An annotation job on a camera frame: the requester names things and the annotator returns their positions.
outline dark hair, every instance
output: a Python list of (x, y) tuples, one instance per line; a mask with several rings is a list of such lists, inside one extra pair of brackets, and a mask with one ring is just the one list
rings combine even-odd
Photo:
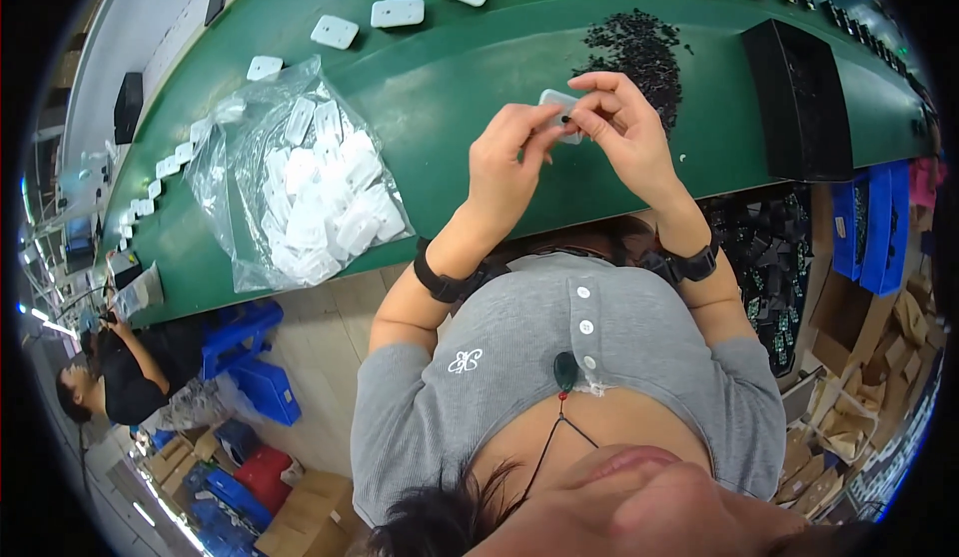
[(63, 382), (63, 372), (65, 371), (66, 368), (56, 372), (56, 380), (54, 381), (56, 399), (60, 402), (60, 407), (68, 418), (77, 424), (86, 424), (93, 417), (93, 412), (73, 402), (73, 389)]
[(480, 488), (469, 464), (463, 463), (452, 488), (440, 471), (435, 486), (411, 488), (390, 507), (386, 524), (366, 539), (371, 555), (440, 557), (463, 555), (486, 540), (513, 515), (521, 502), (493, 505), (506, 477), (519, 466), (505, 462)]
[[(434, 486), (408, 489), (400, 501), (390, 507), (387, 523), (372, 533), (348, 554), (377, 557), (461, 557), (486, 540), (522, 505), (505, 504), (500, 496), (506, 477), (518, 463), (504, 462), (489, 481), (480, 484), (468, 464), (460, 467), (455, 485), (444, 484), (440, 472)], [(768, 557), (835, 557), (852, 554), (861, 547), (870, 532), (871, 522), (842, 526), (808, 527), (804, 531), (778, 539)]]

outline black cord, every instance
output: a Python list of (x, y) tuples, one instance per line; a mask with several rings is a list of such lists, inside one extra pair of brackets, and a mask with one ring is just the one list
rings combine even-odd
[(543, 447), (543, 453), (540, 454), (540, 460), (536, 463), (536, 469), (533, 470), (533, 477), (532, 477), (531, 479), (529, 479), (529, 484), (526, 485), (526, 490), (524, 490), (524, 491), (522, 492), (522, 498), (520, 499), (520, 503), (522, 503), (522, 502), (524, 502), (524, 501), (526, 500), (526, 496), (529, 495), (529, 489), (531, 489), (531, 488), (533, 487), (533, 482), (536, 481), (536, 475), (539, 474), (540, 466), (543, 465), (543, 459), (545, 459), (545, 452), (546, 452), (547, 449), (549, 449), (549, 443), (552, 442), (552, 435), (556, 433), (556, 429), (559, 427), (559, 423), (560, 423), (560, 422), (566, 422), (567, 424), (569, 424), (569, 425), (572, 427), (573, 430), (579, 432), (579, 435), (580, 435), (580, 436), (582, 436), (583, 438), (585, 438), (585, 439), (587, 440), (587, 442), (589, 442), (589, 444), (593, 445), (593, 448), (594, 448), (594, 449), (599, 449), (599, 445), (597, 445), (596, 443), (593, 443), (593, 439), (592, 439), (592, 438), (590, 438), (589, 436), (586, 435), (585, 432), (583, 432), (582, 430), (580, 430), (579, 428), (577, 428), (577, 427), (576, 427), (576, 424), (574, 424), (573, 422), (571, 422), (571, 421), (569, 421), (568, 419), (566, 419), (566, 414), (563, 413), (563, 402), (566, 400), (565, 395), (566, 395), (565, 392), (564, 392), (564, 393), (560, 393), (560, 398), (559, 398), (559, 417), (556, 418), (556, 421), (555, 421), (555, 422), (553, 423), (553, 425), (552, 425), (552, 430), (549, 431), (549, 436), (545, 439), (545, 446)]
[(82, 294), (82, 295), (80, 295), (79, 297), (77, 297), (76, 299), (74, 299), (73, 302), (70, 303), (70, 304), (68, 304), (65, 308), (60, 309), (59, 315), (55, 316), (55, 317), (52, 319), (53, 323), (54, 323), (54, 324), (58, 323), (58, 321), (63, 317), (63, 315), (66, 313), (66, 311), (68, 311), (68, 310), (69, 310), (70, 308), (72, 308), (73, 306), (77, 305), (80, 301), (82, 301), (83, 299), (86, 299), (87, 297), (89, 297), (91, 294), (93, 294), (94, 292), (96, 292), (96, 291), (98, 291), (98, 290), (103, 290), (104, 288), (113, 288), (113, 287), (111, 287), (110, 285), (103, 285), (102, 287), (91, 288), (90, 290), (88, 290), (88, 291), (85, 292), (84, 294)]

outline ceiling light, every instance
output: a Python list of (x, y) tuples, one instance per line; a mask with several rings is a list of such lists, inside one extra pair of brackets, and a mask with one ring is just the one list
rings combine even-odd
[(64, 328), (60, 324), (54, 324), (53, 322), (46, 321), (46, 322), (43, 322), (43, 325), (46, 326), (47, 328), (52, 328), (53, 330), (60, 331), (64, 333), (65, 335), (70, 335), (74, 338), (74, 340), (77, 339), (77, 333), (73, 332), (69, 328)]

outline floor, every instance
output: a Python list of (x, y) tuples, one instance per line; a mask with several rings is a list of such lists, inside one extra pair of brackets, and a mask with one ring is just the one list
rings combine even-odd
[(275, 297), (285, 317), (272, 351), (260, 359), (287, 371), (303, 415), (291, 428), (254, 426), (269, 445), (306, 467), (350, 476), (357, 371), (373, 314), (405, 268), (393, 265)]

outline hand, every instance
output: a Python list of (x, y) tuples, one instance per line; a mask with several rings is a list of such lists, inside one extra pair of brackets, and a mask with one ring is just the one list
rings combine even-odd
[(552, 163), (552, 144), (573, 125), (543, 129), (563, 111), (560, 105), (510, 103), (499, 110), (470, 146), (470, 193), (461, 215), (489, 248), (520, 221), (539, 183), (543, 162)]
[(569, 114), (606, 152), (619, 180), (653, 209), (689, 192), (676, 176), (659, 114), (623, 73), (593, 71), (569, 81), (591, 91)]
[(129, 324), (120, 319), (120, 316), (116, 312), (116, 308), (110, 308), (110, 313), (113, 314), (115, 321), (110, 322), (109, 320), (105, 319), (103, 324), (107, 328), (111, 329), (114, 334), (120, 338), (128, 338), (129, 336), (132, 336), (133, 330), (130, 328)]

